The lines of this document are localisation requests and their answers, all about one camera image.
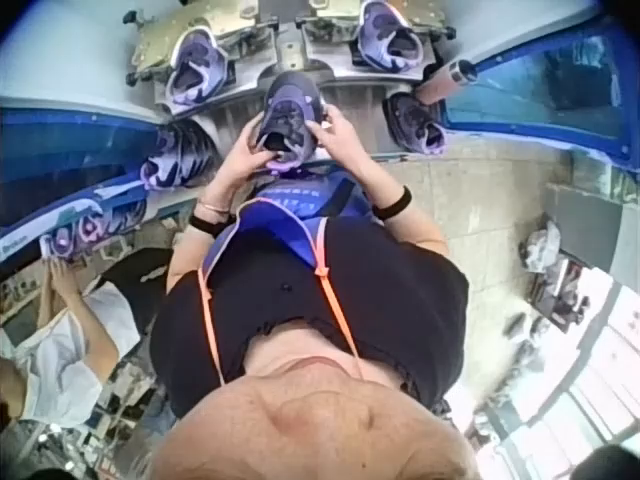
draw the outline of black wristband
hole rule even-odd
[[[402,196],[397,202],[385,208],[378,208],[374,205],[372,208],[373,214],[383,222],[386,220],[389,220],[390,218],[395,217],[400,212],[402,212],[405,208],[407,208],[411,203],[412,198],[413,197],[411,196],[411,191],[405,185],[404,192],[402,193]]]
[[[202,220],[201,218],[198,218],[195,215],[191,214],[191,216],[189,217],[189,225],[191,225],[196,230],[200,230],[201,232],[208,233],[209,235],[215,238],[218,235],[220,235],[220,233],[222,233],[222,231],[225,228],[227,228],[229,225],[231,225],[231,223],[233,223],[232,218],[234,217],[229,216],[229,219],[226,222],[210,223],[210,222],[207,222],[206,220]]]

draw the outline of metal cylinder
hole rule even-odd
[[[425,105],[437,103],[465,85],[475,83],[478,72],[469,60],[453,61],[416,89],[416,98]]]

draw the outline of tiled floor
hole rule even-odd
[[[569,154],[503,140],[452,139],[446,160],[389,164],[432,213],[450,242],[451,258],[470,282],[466,358],[460,382],[478,404],[508,368],[513,348],[506,324],[530,312],[529,276],[518,242],[542,213],[546,182],[568,182]]]

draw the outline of orange apron strap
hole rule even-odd
[[[349,324],[347,323],[347,319],[342,312],[342,307],[340,306],[340,302],[338,301],[338,297],[336,297],[335,292],[333,291],[333,287],[331,286],[331,282],[329,281],[329,268],[327,267],[326,255],[325,255],[325,244],[324,244],[324,234],[327,226],[327,218],[323,218],[320,220],[320,225],[318,226],[318,233],[316,235],[316,262],[318,264],[315,274],[320,278],[320,285],[322,285],[322,290],[324,291],[325,296],[327,297],[327,301],[329,302],[329,306],[331,307],[331,311],[333,312],[336,320],[338,321],[338,325],[340,326],[340,330],[344,335],[344,338],[347,340],[347,344],[351,349],[351,353],[356,358],[356,368],[358,369],[358,374],[360,378],[364,378],[362,375],[362,366],[360,362],[360,355],[358,354],[358,349],[356,348],[356,344],[353,341],[353,336],[351,335],[351,329],[349,328]]]
[[[204,281],[204,275],[202,268],[198,269],[198,283],[200,285],[200,296],[202,298],[202,314],[204,319],[204,328],[207,332],[207,340],[209,341],[209,350],[211,351],[211,357],[213,358],[213,364],[218,372],[218,378],[220,379],[220,385],[224,385],[224,377],[222,376],[222,368],[220,366],[220,355],[218,353],[218,343],[216,342],[216,332],[213,328],[213,320],[211,318],[211,309],[209,308],[209,300],[211,300],[211,292],[207,288],[207,283]]]

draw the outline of black shirt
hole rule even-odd
[[[466,278],[445,257],[399,243],[361,218],[330,219],[325,241],[329,279],[360,355],[393,367],[405,391],[431,408],[462,369]],[[294,319],[350,353],[313,270],[265,230],[236,236],[208,285],[227,381],[244,374],[252,337]],[[220,386],[195,272],[180,279],[160,308],[151,358],[178,417]]]

